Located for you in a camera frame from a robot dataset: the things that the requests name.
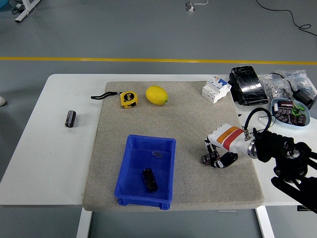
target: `shoe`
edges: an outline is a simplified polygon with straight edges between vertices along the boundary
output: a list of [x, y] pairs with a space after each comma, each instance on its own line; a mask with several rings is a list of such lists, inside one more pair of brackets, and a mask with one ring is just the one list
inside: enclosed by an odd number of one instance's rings
[[0, 96], [0, 106], [4, 105], [6, 103], [6, 100]]

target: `lemon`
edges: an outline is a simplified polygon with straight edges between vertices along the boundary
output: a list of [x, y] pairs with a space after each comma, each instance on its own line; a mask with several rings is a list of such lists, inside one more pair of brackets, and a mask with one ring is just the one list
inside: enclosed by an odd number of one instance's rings
[[167, 92], [156, 85], [149, 87], [145, 92], [145, 96], [151, 103], [156, 105], [163, 105], [168, 99]]

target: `table leg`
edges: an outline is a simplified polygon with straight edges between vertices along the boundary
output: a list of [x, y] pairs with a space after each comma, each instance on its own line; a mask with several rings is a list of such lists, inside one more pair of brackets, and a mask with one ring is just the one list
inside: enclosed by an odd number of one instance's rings
[[32, 3], [30, 3], [29, 0], [22, 0], [23, 5], [25, 7], [25, 10], [16, 18], [16, 22], [21, 22], [24, 17], [26, 17], [29, 12], [35, 7], [36, 4], [38, 4], [41, 0], [34, 0]]
[[77, 238], [87, 238], [89, 234], [89, 227], [91, 216], [93, 212], [81, 210], [80, 221], [78, 225]]
[[263, 238], [274, 238], [273, 229], [268, 218], [266, 207], [260, 206], [256, 208], [256, 213]]

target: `clear plastic bag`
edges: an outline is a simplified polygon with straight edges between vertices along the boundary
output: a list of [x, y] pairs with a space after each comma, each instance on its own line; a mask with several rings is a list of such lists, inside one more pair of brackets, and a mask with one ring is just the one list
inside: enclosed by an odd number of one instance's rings
[[311, 99], [314, 99], [316, 92], [311, 85], [311, 81], [306, 75], [306, 70], [277, 70], [277, 73], [283, 75], [286, 81], [289, 81], [293, 91], [301, 90]]
[[287, 98], [284, 89], [291, 92], [289, 83], [278, 74], [264, 74], [259, 80], [270, 102], [274, 98]]

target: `white circuit breaker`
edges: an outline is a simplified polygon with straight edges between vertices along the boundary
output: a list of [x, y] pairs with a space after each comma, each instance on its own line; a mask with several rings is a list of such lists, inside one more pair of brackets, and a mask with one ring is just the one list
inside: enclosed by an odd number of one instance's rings
[[214, 76], [208, 80], [203, 87], [202, 95], [212, 103], [216, 103], [220, 98], [227, 95], [231, 89], [231, 85], [221, 78]]

